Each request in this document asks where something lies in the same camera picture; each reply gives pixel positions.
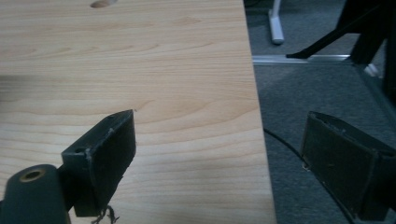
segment white metal leg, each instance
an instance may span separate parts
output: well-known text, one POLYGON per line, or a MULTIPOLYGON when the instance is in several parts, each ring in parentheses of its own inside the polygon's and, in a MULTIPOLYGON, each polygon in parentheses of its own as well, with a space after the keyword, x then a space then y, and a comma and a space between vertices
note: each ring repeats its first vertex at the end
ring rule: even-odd
POLYGON ((274 0, 273 9, 269 10, 268 12, 268 16, 270 18, 272 41, 276 45, 281 45, 285 41, 279 18, 280 1, 281 0, 274 0))

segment wooden table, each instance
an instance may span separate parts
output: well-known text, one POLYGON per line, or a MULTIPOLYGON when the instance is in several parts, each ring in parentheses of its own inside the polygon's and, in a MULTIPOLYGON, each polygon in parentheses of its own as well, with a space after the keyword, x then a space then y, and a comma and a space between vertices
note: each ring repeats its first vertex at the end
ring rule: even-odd
POLYGON ((91 3, 0 1, 1 197, 132 108, 118 223, 275 223, 243 1, 91 3))

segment floor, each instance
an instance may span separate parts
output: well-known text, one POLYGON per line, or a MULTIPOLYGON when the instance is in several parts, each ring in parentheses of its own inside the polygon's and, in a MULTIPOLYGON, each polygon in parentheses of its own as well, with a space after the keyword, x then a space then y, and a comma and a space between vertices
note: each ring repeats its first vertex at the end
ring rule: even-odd
MULTIPOLYGON (((268 9, 272 0, 245 0, 253 55, 297 52, 330 32, 345 0, 283 0, 280 18, 285 43, 271 42, 268 9)), ((349 54, 357 35, 346 35, 318 54, 349 54)), ((374 59, 382 74, 383 50, 374 59)), ((367 76, 352 65, 255 66, 263 126, 300 148, 309 111, 335 116, 395 147, 396 127, 368 88, 367 76)), ((381 82, 379 77, 368 77, 381 82)), ((348 223, 313 174, 284 145, 265 135, 279 224, 348 223)), ((394 223, 389 213, 387 221, 394 223)))

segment wood grain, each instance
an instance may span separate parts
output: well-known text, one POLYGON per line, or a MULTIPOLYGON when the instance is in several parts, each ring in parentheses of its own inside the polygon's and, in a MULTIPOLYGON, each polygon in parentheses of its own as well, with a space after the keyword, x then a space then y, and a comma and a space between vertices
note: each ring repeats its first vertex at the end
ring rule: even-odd
POLYGON ((243 2, 92 3, 0 0, 1 196, 133 109, 118 223, 275 223, 243 2))

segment carpeted floor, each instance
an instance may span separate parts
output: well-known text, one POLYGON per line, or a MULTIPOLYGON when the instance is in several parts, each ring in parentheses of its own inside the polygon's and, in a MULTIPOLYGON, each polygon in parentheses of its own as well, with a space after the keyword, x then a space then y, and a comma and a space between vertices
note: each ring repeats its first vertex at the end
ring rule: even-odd
MULTIPOLYGON (((253 4, 255 0, 246 0, 253 4)), ((284 0, 281 21, 285 43, 271 43, 267 12, 272 0, 247 7, 247 26, 253 55, 284 55, 299 51, 330 32, 344 0, 284 0)), ((349 54, 356 35, 346 35, 319 54, 349 54)), ((375 56, 380 72, 383 50, 375 56)), ((378 106, 354 66, 255 66, 263 126, 296 148, 303 140, 308 111, 335 116, 395 147, 395 127, 378 106)), ((281 143, 265 135, 279 224, 348 223, 313 174, 281 143)), ((394 214, 386 222, 394 223, 394 214)))

